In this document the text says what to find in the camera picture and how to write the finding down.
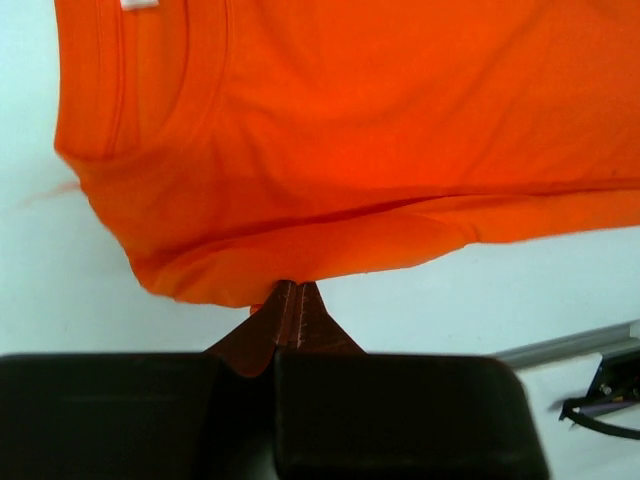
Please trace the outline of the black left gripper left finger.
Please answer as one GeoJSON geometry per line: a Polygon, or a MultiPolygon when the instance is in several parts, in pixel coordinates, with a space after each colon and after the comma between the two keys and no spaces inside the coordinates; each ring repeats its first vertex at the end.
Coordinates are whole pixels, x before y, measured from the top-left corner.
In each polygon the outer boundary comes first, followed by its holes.
{"type": "Polygon", "coordinates": [[[7,355],[5,479],[273,479],[273,360],[295,302],[278,284],[204,352],[7,355]]]}

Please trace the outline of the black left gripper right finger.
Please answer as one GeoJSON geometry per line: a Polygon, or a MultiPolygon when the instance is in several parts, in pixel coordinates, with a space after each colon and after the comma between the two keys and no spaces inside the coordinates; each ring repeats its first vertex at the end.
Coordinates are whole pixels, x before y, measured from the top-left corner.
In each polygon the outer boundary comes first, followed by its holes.
{"type": "Polygon", "coordinates": [[[282,479],[546,479],[524,388],[486,356],[374,354],[288,284],[274,358],[282,479]]]}

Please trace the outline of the orange t shirt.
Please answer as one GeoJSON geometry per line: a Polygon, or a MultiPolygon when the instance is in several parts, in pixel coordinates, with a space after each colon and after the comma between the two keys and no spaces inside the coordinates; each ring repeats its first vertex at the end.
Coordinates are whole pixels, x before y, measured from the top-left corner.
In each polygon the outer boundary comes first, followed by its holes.
{"type": "Polygon", "coordinates": [[[639,222],[635,1],[59,1],[54,147],[139,283],[298,283],[639,222]]]}

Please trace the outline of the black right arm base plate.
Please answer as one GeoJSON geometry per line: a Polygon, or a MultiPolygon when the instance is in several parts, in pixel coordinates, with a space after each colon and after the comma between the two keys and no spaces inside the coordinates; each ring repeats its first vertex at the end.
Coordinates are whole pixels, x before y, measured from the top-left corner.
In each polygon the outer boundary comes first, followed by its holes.
{"type": "Polygon", "coordinates": [[[639,352],[602,360],[587,393],[562,401],[559,420],[605,436],[639,440],[639,429],[613,425],[600,420],[639,405],[639,352]]]}

